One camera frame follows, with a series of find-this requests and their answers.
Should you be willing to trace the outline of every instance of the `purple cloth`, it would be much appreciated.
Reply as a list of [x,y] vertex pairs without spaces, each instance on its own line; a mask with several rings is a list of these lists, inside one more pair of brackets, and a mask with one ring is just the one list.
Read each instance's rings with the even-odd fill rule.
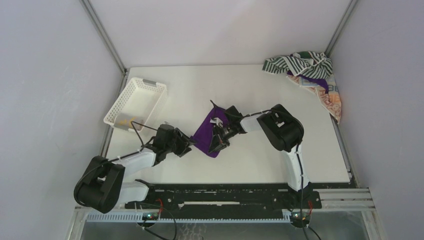
[[[290,71],[290,70],[287,72],[287,74],[290,75],[290,76],[294,76],[292,71]],[[329,85],[327,84],[327,81],[325,79],[310,78],[310,77],[304,76],[302,74],[299,74],[298,77],[302,77],[302,78],[308,80],[309,82],[320,85],[321,87],[325,88],[326,94],[329,93]]]
[[225,109],[221,107],[212,108],[195,134],[190,137],[197,142],[194,146],[211,158],[216,158],[220,153],[219,151],[208,153],[209,146],[212,142],[212,129],[214,128],[214,123],[211,123],[211,118],[219,118],[224,126],[227,125],[228,119],[225,116],[224,111]]

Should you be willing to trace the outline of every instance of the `green and white striped towel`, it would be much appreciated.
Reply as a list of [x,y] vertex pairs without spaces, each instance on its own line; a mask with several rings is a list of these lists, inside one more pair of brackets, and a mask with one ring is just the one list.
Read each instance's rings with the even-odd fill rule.
[[333,74],[330,58],[324,53],[304,51],[292,56],[268,58],[262,70],[270,74],[281,74],[291,71],[294,76],[303,75],[311,79],[326,79]]

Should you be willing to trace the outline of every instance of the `white plastic basket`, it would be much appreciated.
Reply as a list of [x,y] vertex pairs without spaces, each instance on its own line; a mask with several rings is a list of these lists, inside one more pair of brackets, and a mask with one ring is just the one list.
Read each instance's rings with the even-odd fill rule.
[[113,128],[134,132],[131,121],[153,126],[168,98],[167,86],[162,83],[133,77],[125,86],[103,121]]

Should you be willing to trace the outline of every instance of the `white panel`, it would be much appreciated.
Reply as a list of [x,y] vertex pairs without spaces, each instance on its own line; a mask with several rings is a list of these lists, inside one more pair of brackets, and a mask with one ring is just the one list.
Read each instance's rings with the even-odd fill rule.
[[332,56],[340,130],[388,240],[424,235],[423,13],[422,0],[359,1]]
[[0,9],[0,239],[62,240],[121,73],[77,0]]
[[92,0],[126,67],[323,52],[349,0]]
[[[310,181],[349,182],[330,114],[316,95],[283,74],[265,73],[262,65],[217,65],[135,67],[129,72],[132,77],[166,84],[168,100],[154,127],[167,121],[188,136],[196,132],[212,109],[209,100],[223,108],[234,105],[242,114],[282,104],[305,128],[302,157]],[[163,162],[143,169],[134,178],[152,183],[287,182],[283,156],[263,131],[237,135],[230,143],[217,158],[206,156],[196,147],[182,158],[168,154]],[[115,129],[107,156],[122,156],[139,147],[135,133]]]

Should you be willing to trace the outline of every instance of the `white wall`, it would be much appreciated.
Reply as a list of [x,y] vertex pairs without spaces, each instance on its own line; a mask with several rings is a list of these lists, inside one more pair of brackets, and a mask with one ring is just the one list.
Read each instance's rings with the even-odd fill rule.
[[79,1],[0,9],[0,239],[61,240],[121,74]]
[[360,1],[332,55],[341,131],[388,239],[424,228],[424,1]]
[[325,51],[350,0],[92,0],[126,67]]

